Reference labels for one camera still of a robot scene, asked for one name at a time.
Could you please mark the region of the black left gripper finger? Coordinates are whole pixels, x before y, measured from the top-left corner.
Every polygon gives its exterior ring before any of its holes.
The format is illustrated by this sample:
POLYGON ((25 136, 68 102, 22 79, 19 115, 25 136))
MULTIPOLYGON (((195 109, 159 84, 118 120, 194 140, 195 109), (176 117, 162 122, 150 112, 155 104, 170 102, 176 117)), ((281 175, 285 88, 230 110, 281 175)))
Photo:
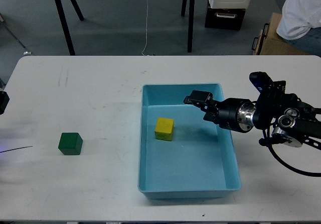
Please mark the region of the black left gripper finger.
POLYGON ((0 92, 0 114, 5 112, 5 109, 10 101, 8 94, 5 91, 0 92))

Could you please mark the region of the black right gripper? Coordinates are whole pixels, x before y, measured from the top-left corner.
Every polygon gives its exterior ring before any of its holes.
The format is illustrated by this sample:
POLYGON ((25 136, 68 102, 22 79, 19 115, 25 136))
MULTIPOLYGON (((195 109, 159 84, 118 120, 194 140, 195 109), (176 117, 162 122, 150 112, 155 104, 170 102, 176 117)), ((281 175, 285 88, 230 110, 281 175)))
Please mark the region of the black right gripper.
POLYGON ((248 99, 228 98, 219 102, 213 100, 210 92, 193 90, 183 103, 202 108, 205 112, 203 119, 222 129, 247 133, 254 127, 251 116, 255 107, 248 99))

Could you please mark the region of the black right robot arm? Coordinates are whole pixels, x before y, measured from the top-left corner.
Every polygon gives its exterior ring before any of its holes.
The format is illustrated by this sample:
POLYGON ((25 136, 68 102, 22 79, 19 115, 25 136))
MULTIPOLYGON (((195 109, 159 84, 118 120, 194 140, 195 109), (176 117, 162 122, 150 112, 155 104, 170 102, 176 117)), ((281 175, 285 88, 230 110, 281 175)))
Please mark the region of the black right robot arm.
POLYGON ((262 130, 259 144, 267 147, 280 164, 304 176, 320 177, 320 173, 287 164, 273 149, 276 144, 292 147, 307 144, 320 149, 320 121, 316 118, 320 109, 301 101, 296 94, 286 94, 285 81, 254 80, 252 84, 260 93, 256 101, 241 98, 217 101, 210 92, 194 90, 184 103, 198 107, 205 112, 204 120, 222 129, 240 133, 252 128, 262 130))

